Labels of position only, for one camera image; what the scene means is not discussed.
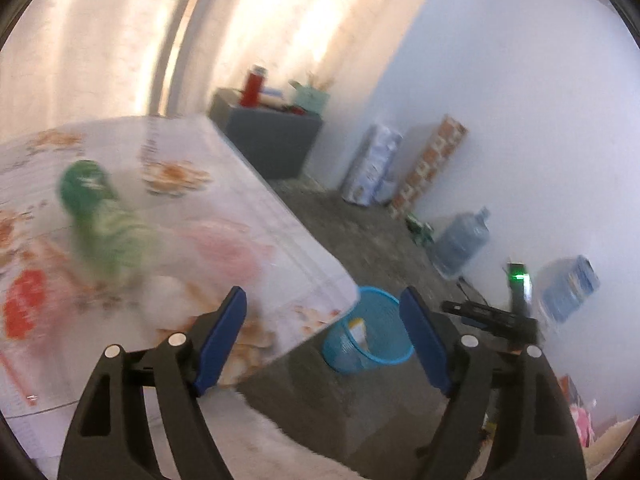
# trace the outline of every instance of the plastic basket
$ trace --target plastic basket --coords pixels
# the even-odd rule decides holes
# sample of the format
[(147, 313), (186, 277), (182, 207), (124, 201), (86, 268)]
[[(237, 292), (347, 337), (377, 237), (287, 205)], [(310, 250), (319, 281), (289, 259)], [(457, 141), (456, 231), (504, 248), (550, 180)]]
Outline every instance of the plastic basket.
[[(330, 330), (322, 346), (327, 364), (342, 374), (353, 374), (385, 365), (405, 362), (411, 345), (398, 310), (399, 301), (372, 286), (360, 288), (360, 301)], [(362, 318), (366, 341), (360, 345), (350, 330), (350, 322)]]

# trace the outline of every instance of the blue object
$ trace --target blue object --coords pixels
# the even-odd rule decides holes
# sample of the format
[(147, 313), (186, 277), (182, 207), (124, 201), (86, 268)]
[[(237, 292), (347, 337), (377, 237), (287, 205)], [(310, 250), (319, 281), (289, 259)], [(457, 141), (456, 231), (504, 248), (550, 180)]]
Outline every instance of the blue object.
[(400, 317), (431, 386), (448, 396), (453, 383), (449, 377), (447, 349), (431, 322), (427, 307), (420, 305), (410, 288), (400, 295)]
[(246, 317), (244, 290), (237, 287), (235, 294), (220, 307), (216, 314), (220, 316), (200, 350), (198, 376), (193, 381), (193, 387), (199, 397), (218, 382), (231, 347), (236, 342), (244, 323)]
[[(360, 301), (330, 330), (322, 346), (327, 364), (342, 374), (405, 362), (414, 347), (400, 319), (399, 301), (373, 286), (360, 287)], [(350, 321), (364, 321), (365, 341), (359, 344)]]
[(489, 216), (485, 207), (474, 215), (464, 213), (445, 229), (443, 234), (427, 249), (436, 270), (446, 280), (460, 275), (462, 268), (489, 241), (489, 229), (484, 222)]
[(599, 286), (600, 280), (587, 258), (578, 256), (542, 293), (545, 310), (553, 320), (564, 323)]

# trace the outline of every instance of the green object on floor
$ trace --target green object on floor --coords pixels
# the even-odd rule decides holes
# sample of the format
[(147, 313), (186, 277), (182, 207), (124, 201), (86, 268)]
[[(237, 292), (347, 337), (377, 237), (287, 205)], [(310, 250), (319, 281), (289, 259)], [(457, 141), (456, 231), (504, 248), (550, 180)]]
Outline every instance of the green object on floor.
[(404, 222), (417, 246), (425, 247), (433, 244), (433, 227), (427, 222), (420, 222), (413, 214), (407, 215)]
[(79, 249), (97, 277), (123, 285), (146, 266), (156, 232), (120, 200), (109, 175), (92, 160), (73, 163), (60, 180)]

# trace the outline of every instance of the red object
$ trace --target red object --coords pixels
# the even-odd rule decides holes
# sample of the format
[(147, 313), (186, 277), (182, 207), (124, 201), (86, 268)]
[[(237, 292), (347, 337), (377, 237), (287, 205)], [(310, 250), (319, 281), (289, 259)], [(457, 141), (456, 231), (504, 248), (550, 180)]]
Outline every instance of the red object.
[(267, 77), (267, 69), (254, 65), (246, 78), (244, 84), (244, 90), (242, 91), (242, 98), (240, 99), (240, 106), (247, 108), (255, 108), (258, 105), (258, 97), (264, 79)]
[(24, 270), (11, 284), (4, 304), (4, 332), (11, 339), (26, 339), (44, 305), (45, 275), (42, 270)]

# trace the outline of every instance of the blue gripper pad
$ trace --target blue gripper pad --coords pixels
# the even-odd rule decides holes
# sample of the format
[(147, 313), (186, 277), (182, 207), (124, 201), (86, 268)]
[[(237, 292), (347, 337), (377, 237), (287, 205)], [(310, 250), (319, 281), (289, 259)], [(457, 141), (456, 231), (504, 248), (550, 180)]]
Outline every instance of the blue gripper pad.
[(201, 396), (218, 382), (231, 347), (236, 342), (246, 317), (244, 290), (235, 287), (235, 293), (227, 298), (225, 303), (220, 307), (220, 316), (200, 350), (198, 377), (193, 382), (197, 396)]
[(415, 289), (406, 288), (400, 295), (400, 319), (414, 345), (420, 364), (431, 386), (448, 396), (453, 389), (453, 383), (447, 368), (447, 348), (436, 332), (430, 314), (425, 312), (426, 310), (427, 307), (424, 306), (422, 298)]

